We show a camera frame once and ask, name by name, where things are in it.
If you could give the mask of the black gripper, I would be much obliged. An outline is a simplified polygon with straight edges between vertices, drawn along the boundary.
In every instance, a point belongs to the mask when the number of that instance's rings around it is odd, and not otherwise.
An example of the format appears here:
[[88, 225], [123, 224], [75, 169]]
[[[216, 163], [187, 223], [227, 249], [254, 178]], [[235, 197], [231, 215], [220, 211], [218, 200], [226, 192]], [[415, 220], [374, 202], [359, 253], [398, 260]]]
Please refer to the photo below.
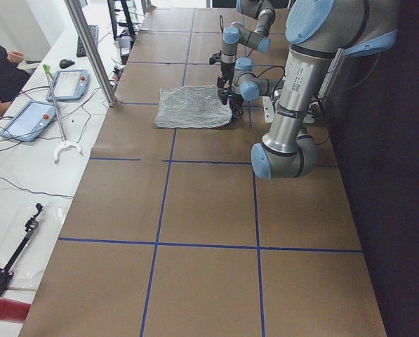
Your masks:
[[213, 53], [209, 58], [209, 64], [214, 65], [220, 63], [221, 74], [217, 79], [217, 87], [220, 90], [230, 90], [234, 76], [234, 55], [228, 55], [220, 51]]
[[219, 89], [218, 97], [223, 105], [229, 105], [232, 113], [232, 118], [239, 118], [243, 113], [244, 99], [241, 95], [233, 93], [228, 89]]

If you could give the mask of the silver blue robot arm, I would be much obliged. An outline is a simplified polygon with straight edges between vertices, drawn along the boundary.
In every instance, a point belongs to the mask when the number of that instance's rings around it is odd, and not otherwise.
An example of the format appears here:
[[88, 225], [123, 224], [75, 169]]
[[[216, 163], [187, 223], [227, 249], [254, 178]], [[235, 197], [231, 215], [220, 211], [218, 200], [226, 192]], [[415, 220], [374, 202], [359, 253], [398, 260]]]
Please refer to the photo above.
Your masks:
[[221, 75], [216, 84], [220, 93], [227, 93], [231, 89], [238, 45], [260, 53], [267, 52], [271, 43], [268, 37], [270, 28], [276, 18], [274, 6], [269, 1], [237, 1], [236, 10], [246, 17], [253, 18], [257, 24], [253, 31], [245, 28], [240, 22], [233, 22], [222, 29], [222, 48], [209, 59], [211, 65], [220, 63]]
[[393, 47], [398, 32], [398, 1], [296, 1], [286, 21], [289, 54], [280, 79], [254, 75], [250, 58], [239, 46], [264, 53], [276, 18], [268, 1], [238, 1], [240, 14], [256, 20], [254, 30], [233, 23], [222, 33], [222, 48], [211, 56], [219, 63], [218, 97], [232, 114], [246, 101], [267, 96], [274, 117], [269, 131], [251, 150], [254, 173], [262, 179], [297, 178], [317, 164], [317, 146], [303, 125], [311, 100], [319, 92], [336, 53], [360, 57]]

